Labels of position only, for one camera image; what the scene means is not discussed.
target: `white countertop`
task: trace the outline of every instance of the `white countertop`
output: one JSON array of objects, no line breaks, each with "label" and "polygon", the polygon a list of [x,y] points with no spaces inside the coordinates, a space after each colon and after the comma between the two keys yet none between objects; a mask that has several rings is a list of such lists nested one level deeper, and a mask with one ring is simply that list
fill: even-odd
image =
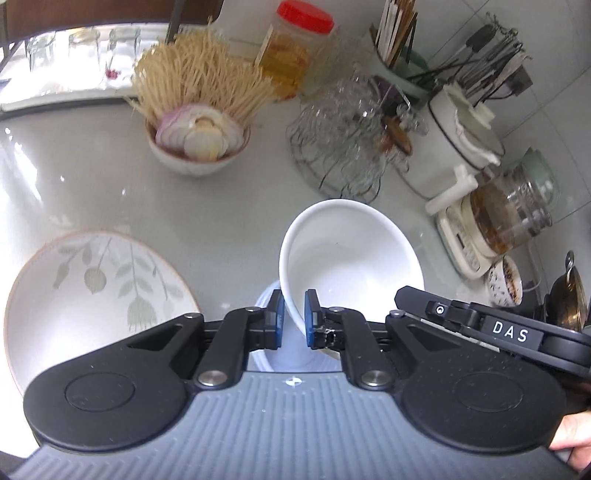
[{"label": "white countertop", "polygon": [[[291,221],[323,199],[300,176],[288,150],[285,127],[298,110],[296,100],[267,107],[245,155],[197,180],[158,163],[141,116],[126,105],[1,122],[0,304],[36,250],[84,228],[116,229],[153,247],[178,269],[207,319],[252,304],[278,277]],[[423,205],[390,168],[372,204],[413,245],[426,290],[486,302],[482,281],[467,281],[453,268]],[[36,443],[4,353],[0,358],[0,450],[28,456]]]}]

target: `small cup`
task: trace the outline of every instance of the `small cup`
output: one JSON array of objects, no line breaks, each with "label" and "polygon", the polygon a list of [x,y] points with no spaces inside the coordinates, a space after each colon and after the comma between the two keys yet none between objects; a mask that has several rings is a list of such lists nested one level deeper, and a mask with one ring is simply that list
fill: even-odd
[{"label": "small cup", "polygon": [[489,298],[498,307],[517,307],[523,299],[521,275],[515,261],[506,255],[486,274]]}]

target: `clear glassware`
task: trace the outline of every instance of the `clear glassware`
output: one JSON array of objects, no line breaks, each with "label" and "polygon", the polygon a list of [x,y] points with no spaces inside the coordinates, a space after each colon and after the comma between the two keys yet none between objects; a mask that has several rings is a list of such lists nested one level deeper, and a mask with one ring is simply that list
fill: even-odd
[{"label": "clear glassware", "polygon": [[287,130],[304,178],[328,197],[372,202],[390,155],[381,116],[377,86],[358,73],[315,96]]},{"label": "clear glassware", "polygon": [[55,32],[44,33],[29,39],[26,47],[29,70],[36,72],[50,67],[54,60]]},{"label": "clear glassware", "polygon": [[125,83],[134,72],[137,59],[140,29],[115,27],[109,33],[105,76],[109,83]]},{"label": "clear glassware", "polygon": [[100,67],[100,32],[95,28],[82,28],[68,40],[68,86],[73,90],[96,87],[103,79]]}]

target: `finger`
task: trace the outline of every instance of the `finger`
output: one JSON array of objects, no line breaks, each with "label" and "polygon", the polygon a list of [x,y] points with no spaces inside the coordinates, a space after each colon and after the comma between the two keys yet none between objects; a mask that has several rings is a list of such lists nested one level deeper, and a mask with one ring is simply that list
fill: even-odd
[{"label": "finger", "polygon": [[570,454],[569,465],[578,472],[584,470],[589,463],[591,463],[591,446],[575,448]]},{"label": "finger", "polygon": [[551,450],[591,445],[591,411],[567,415],[554,435]]}]

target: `gray ribbed surface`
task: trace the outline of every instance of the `gray ribbed surface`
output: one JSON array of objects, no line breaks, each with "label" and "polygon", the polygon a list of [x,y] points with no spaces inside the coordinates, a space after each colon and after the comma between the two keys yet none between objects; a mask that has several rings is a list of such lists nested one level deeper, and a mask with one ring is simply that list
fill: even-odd
[{"label": "gray ribbed surface", "polygon": [[572,472],[545,449],[473,456],[428,440],[383,393],[342,372],[247,372],[239,385],[199,394],[182,421],[151,442],[108,455],[44,446],[14,480],[560,480]]}]

